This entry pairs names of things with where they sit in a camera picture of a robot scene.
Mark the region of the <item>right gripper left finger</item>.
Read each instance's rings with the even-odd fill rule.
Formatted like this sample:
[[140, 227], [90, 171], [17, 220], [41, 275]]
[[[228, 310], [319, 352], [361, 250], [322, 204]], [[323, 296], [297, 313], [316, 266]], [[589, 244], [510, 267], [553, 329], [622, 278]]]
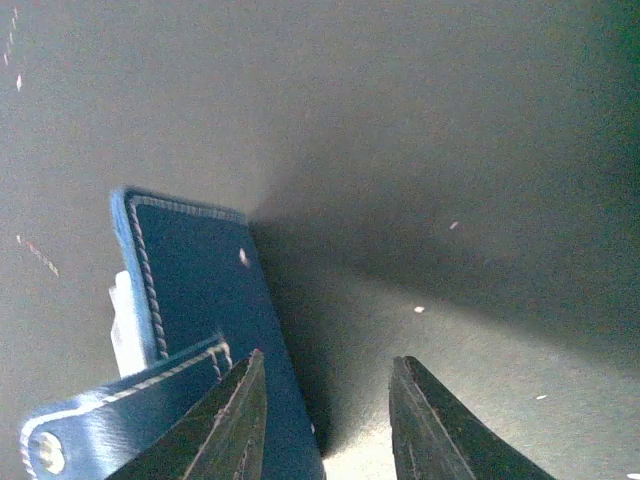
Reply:
[[112, 479], [259, 479], [267, 420], [264, 355], [255, 349]]

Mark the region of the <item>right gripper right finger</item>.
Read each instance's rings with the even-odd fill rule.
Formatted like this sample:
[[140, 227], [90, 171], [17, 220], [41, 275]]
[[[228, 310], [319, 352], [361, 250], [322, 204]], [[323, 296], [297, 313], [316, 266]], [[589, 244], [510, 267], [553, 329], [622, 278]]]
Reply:
[[396, 357], [389, 415], [399, 479], [550, 479], [412, 356]]

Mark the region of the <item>blue card holder wallet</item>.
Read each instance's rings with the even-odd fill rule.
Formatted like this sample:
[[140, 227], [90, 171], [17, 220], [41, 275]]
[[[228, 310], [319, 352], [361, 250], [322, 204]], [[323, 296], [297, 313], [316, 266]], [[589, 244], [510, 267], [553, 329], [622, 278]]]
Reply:
[[259, 479], [325, 470], [246, 217], [126, 187], [111, 198], [126, 275], [112, 298], [121, 377], [32, 414], [20, 430], [34, 479], [112, 479], [255, 349], [267, 420]]

